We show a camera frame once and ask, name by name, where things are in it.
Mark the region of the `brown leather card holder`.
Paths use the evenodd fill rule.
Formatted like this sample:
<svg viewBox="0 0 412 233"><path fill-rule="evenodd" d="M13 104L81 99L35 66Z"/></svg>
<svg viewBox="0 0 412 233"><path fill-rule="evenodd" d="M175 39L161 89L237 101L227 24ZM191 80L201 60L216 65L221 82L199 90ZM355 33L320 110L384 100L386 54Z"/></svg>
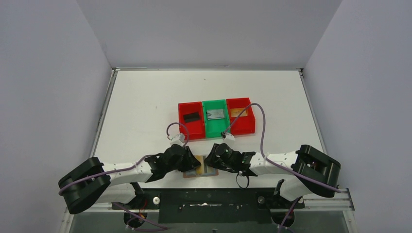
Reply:
<svg viewBox="0 0 412 233"><path fill-rule="evenodd" d="M217 175L219 175L219 172L216 168L209 167L205 164L205 173L203 176L197 176L196 169L195 169L195 170L184 172L183 178L210 177L210 176L217 176Z"/></svg>

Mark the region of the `gold credit card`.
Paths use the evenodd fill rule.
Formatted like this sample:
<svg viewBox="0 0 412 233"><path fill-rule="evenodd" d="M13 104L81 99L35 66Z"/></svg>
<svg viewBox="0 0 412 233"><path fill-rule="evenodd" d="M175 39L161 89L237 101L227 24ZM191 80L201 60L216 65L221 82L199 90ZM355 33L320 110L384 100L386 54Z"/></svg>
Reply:
<svg viewBox="0 0 412 233"><path fill-rule="evenodd" d="M197 176L203 176L204 173L205 173L205 164L204 164L205 156L204 155L196 155L195 157L201 164L198 168L196 168L196 175Z"/></svg>

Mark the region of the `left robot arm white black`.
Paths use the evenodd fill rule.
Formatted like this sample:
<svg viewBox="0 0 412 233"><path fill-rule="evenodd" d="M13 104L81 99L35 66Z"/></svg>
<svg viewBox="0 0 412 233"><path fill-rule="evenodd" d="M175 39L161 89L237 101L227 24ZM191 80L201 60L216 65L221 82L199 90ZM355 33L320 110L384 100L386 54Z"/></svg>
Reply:
<svg viewBox="0 0 412 233"><path fill-rule="evenodd" d="M133 187L135 184L158 181L171 171L187 172L200 166L188 146L177 144L133 163L103 163L98 157L92 157L60 179L58 194L64 198L71 214L101 202L138 207L143 203L144 194Z"/></svg>

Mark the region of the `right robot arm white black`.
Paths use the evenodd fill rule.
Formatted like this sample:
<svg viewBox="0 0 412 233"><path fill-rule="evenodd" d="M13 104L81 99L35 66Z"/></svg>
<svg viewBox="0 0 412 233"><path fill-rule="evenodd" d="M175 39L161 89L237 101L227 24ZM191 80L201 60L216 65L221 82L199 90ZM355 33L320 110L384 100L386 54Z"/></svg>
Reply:
<svg viewBox="0 0 412 233"><path fill-rule="evenodd" d="M245 177L283 175L273 194L274 203L286 207L299 197L316 194L332 198L338 192L341 164L310 145L287 153L239 152L227 144L214 144L205 159L207 166Z"/></svg>

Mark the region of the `silver grey card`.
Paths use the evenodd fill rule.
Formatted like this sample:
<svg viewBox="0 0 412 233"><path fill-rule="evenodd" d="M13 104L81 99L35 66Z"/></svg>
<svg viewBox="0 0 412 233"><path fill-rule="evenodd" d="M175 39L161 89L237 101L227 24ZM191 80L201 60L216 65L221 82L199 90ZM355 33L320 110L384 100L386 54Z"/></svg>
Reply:
<svg viewBox="0 0 412 233"><path fill-rule="evenodd" d="M208 120L224 119L225 113L223 109L208 109L206 110L206 117Z"/></svg>

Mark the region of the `black card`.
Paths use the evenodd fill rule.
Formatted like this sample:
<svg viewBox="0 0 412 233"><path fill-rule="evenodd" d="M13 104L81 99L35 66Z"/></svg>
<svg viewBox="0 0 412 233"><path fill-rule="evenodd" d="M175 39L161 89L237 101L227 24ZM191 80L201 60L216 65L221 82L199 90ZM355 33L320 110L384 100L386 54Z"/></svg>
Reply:
<svg viewBox="0 0 412 233"><path fill-rule="evenodd" d="M183 115L183 121L185 123L195 122L201 120L201 116L199 112L193 112Z"/></svg>

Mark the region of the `orange gold card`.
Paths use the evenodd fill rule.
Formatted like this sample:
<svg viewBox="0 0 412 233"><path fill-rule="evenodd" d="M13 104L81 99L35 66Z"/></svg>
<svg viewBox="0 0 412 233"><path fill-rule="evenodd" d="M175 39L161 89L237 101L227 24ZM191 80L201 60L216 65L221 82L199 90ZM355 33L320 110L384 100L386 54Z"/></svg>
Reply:
<svg viewBox="0 0 412 233"><path fill-rule="evenodd" d="M229 110L230 110L229 113L230 113L231 117L234 117L234 118L236 118L238 116L240 116L240 117L247 117L248 116L247 110L245 110L244 108L231 108Z"/></svg>

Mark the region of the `green middle bin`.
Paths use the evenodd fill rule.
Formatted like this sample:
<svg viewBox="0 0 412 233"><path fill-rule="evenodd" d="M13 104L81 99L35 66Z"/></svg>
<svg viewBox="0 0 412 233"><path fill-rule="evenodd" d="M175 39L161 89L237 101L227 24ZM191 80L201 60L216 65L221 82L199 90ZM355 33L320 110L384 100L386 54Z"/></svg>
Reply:
<svg viewBox="0 0 412 233"><path fill-rule="evenodd" d="M207 100L202 102L206 138L220 137L230 125L229 113L226 100ZM208 120L206 117L206 110L208 109L223 109L225 113L224 119Z"/></svg>

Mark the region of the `right red bin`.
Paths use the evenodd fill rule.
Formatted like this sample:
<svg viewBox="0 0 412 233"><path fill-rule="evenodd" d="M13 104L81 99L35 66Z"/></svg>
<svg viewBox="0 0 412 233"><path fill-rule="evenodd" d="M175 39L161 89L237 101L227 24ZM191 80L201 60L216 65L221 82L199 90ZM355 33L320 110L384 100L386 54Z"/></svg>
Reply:
<svg viewBox="0 0 412 233"><path fill-rule="evenodd" d="M231 108L245 108L250 104L249 98L233 98L226 99L226 104L229 109ZM247 109L248 116L239 117L236 123L231 127L230 132L233 135L244 135L244 134L253 134L256 130L256 120L252 110L252 107ZM230 123L233 123L235 118L231 117L229 113Z"/></svg>

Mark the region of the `red bin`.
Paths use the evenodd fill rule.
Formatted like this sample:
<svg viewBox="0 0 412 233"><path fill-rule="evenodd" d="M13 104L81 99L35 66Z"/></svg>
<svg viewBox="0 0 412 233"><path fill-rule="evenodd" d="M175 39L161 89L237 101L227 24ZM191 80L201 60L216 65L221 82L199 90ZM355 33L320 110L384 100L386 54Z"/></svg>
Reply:
<svg viewBox="0 0 412 233"><path fill-rule="evenodd" d="M201 120L185 123L183 121L183 115L193 112L199 112L201 116ZM205 121L204 121L204 112L203 112L203 105L201 101L197 102L186 102L186 103L179 103L178 104L178 117L179 123L183 124L187 129L188 132L183 128L183 126L179 127L179 131L183 133L185 136L189 136L190 140L197 140L197 139L204 139L206 137L205 131Z"/></svg>
<svg viewBox="0 0 412 233"><path fill-rule="evenodd" d="M249 98L233 98L226 99L226 104L229 109L231 108L245 108L250 104ZM239 117L236 123L231 127L230 132L233 135L244 135L244 134L253 134L256 130L256 120L252 110L252 107L247 109L248 116ZM230 123L233 123L235 118L231 117L229 113Z"/></svg>

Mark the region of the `left red bin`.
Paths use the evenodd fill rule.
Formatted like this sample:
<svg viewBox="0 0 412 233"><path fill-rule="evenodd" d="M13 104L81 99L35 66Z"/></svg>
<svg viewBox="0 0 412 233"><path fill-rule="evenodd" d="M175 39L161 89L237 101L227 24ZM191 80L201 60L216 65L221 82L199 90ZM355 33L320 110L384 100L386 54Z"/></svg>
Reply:
<svg viewBox="0 0 412 233"><path fill-rule="evenodd" d="M185 123L183 121L183 115L193 112L199 112L201 116L201 120ZM206 137L205 131L205 121L204 121L204 112L203 112L203 105L201 101L197 102L186 102L186 103L179 103L178 104L178 117L179 123L183 124L187 129L188 132L183 128L183 126L179 127L179 131L183 133L185 136L189 136L190 140L197 140L197 139L204 139Z"/></svg>

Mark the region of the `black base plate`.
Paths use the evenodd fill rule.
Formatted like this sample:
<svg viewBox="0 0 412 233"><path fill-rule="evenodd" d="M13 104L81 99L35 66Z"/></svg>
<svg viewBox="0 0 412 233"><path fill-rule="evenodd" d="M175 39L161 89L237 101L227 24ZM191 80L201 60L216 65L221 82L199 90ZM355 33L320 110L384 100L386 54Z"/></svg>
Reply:
<svg viewBox="0 0 412 233"><path fill-rule="evenodd" d="M145 189L128 203L116 202L114 209L153 210L158 223L269 224L273 214L281 219L293 201L275 188Z"/></svg>

